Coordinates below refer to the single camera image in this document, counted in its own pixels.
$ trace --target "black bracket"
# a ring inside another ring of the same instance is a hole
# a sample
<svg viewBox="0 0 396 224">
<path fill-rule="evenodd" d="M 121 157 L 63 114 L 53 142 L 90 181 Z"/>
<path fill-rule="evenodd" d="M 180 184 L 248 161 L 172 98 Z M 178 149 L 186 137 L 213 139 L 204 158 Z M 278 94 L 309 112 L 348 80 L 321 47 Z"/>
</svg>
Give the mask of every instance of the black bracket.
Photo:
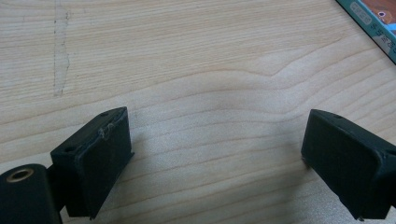
<svg viewBox="0 0 396 224">
<path fill-rule="evenodd" d="M 0 223 L 62 223 L 95 218 L 134 155 L 126 107 L 104 112 L 51 151 L 53 164 L 27 164 L 0 175 Z"/>
<path fill-rule="evenodd" d="M 341 116 L 311 110 L 304 161 L 356 219 L 386 218 L 396 204 L 396 146 Z"/>
</svg>

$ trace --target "wooden table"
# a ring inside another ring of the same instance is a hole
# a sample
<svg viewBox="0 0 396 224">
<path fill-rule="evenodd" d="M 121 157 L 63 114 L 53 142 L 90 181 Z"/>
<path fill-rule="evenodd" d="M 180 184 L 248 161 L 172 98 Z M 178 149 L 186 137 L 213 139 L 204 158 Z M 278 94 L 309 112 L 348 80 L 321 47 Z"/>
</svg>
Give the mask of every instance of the wooden table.
<svg viewBox="0 0 396 224">
<path fill-rule="evenodd" d="M 1 173 L 129 109 L 133 160 L 65 223 L 359 223 L 301 161 L 309 110 L 396 144 L 396 67 L 333 0 L 2 1 L 0 22 Z"/>
</svg>

